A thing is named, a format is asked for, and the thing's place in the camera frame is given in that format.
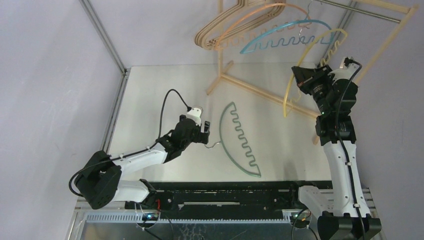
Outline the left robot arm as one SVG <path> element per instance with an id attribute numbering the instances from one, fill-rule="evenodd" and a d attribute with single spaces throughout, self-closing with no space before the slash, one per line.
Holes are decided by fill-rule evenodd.
<path id="1" fill-rule="evenodd" d="M 121 154 L 115 158 L 103 150 L 95 152 L 85 166 L 70 179 L 93 210 L 111 202 L 136 202 L 149 209 L 156 203 L 153 186 L 145 179 L 126 180 L 141 169 L 165 164 L 178 158 L 191 143 L 207 144 L 209 121 L 198 125 L 187 115 L 181 115 L 175 128 L 159 137 L 151 148 Z"/>

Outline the yellow plastic hanger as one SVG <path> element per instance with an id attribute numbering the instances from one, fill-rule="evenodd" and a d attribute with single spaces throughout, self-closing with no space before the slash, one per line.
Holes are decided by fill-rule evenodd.
<path id="1" fill-rule="evenodd" d="M 338 51 L 339 47 L 345 42 L 345 40 L 348 38 L 349 34 L 347 31 L 345 31 L 342 28 L 335 28 L 335 29 L 330 29 L 325 31 L 324 33 L 322 33 L 321 35 L 319 35 L 318 37 L 316 37 L 311 43 L 306 45 L 306 49 L 303 51 L 300 59 L 298 60 L 296 67 L 299 67 L 300 64 L 303 62 L 304 58 L 308 55 L 309 51 L 312 49 L 312 47 L 321 39 L 324 38 L 326 35 L 331 35 L 335 32 L 340 32 L 343 37 L 341 40 L 336 39 L 334 41 L 334 45 L 332 47 L 330 47 L 327 51 L 326 54 L 324 55 L 324 57 L 322 57 L 319 61 L 319 65 L 322 67 L 325 64 L 327 64 L 332 56 Z M 297 106 L 295 103 L 292 102 L 292 100 L 289 100 L 289 93 L 290 93 L 290 89 L 292 86 L 292 83 L 294 81 L 294 74 L 292 74 L 289 78 L 286 90 L 285 90 L 285 94 L 283 97 L 283 103 L 282 103 L 282 112 L 283 112 L 283 116 L 286 118 L 289 114 L 290 111 L 294 110 L 297 111 L 307 117 L 312 117 L 312 118 L 316 118 L 318 116 L 317 113 L 314 112 L 310 112 L 309 110 L 303 109 L 299 106 Z"/>

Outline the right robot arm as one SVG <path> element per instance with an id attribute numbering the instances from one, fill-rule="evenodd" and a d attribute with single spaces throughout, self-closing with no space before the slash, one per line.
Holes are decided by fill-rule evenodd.
<path id="1" fill-rule="evenodd" d="M 341 68 L 293 66 L 296 85 L 312 96 L 318 109 L 315 130 L 330 168 L 333 200 L 313 185 L 300 186 L 289 194 L 295 208 L 309 210 L 317 220 L 322 240 L 370 240 L 382 229 L 364 197 L 356 158 L 356 134 L 350 116 L 357 101 L 353 79 L 361 64 L 348 59 Z"/>

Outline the green plastic hanger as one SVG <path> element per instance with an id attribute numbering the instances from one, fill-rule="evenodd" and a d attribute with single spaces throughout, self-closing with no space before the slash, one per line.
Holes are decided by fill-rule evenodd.
<path id="1" fill-rule="evenodd" d="M 219 118 L 218 122 L 218 136 L 219 141 L 215 142 L 212 146 L 206 146 L 207 149 L 212 149 L 215 147 L 215 145 L 220 144 L 222 146 L 222 149 L 224 150 L 226 156 L 228 159 L 243 173 L 247 174 L 248 176 L 252 176 L 255 178 L 261 178 L 262 173 L 259 165 L 257 164 L 257 160 L 255 155 L 253 154 L 252 148 L 249 145 L 249 141 L 246 138 L 246 134 L 243 130 L 242 123 L 240 122 L 240 116 L 237 112 L 237 105 L 235 102 L 228 103 Z M 229 148 L 227 147 L 225 141 L 224 141 L 224 118 L 226 114 L 229 114 L 231 116 L 231 122 L 234 126 L 234 131 L 236 132 L 237 140 L 240 141 L 240 147 L 243 149 L 243 153 L 245 158 L 247 159 L 248 167 L 252 168 L 252 170 L 249 170 L 247 167 L 243 167 L 237 160 L 233 157 L 233 155 L 230 153 Z"/>

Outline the blue plastic hanger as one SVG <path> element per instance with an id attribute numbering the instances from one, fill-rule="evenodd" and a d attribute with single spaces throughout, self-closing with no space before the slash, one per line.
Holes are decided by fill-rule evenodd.
<path id="1" fill-rule="evenodd" d="M 308 6 L 305 16 L 276 24 L 250 37 L 238 53 L 251 55 L 269 49 L 307 47 L 312 43 L 327 46 L 335 39 L 335 33 L 325 32 L 333 29 L 331 23 L 313 15 Z"/>

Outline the orange plastic hanger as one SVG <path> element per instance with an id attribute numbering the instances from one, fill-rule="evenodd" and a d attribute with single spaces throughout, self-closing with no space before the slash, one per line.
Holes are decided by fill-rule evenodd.
<path id="1" fill-rule="evenodd" d="M 207 46 L 213 48 L 211 50 L 220 50 L 223 43 L 233 37 L 241 36 L 271 20 L 278 17 L 287 8 L 296 9 L 306 15 L 306 9 L 288 3 L 285 0 L 275 0 L 275 3 L 267 3 L 243 10 L 229 17 L 229 20 L 212 30 L 206 36 Z"/>

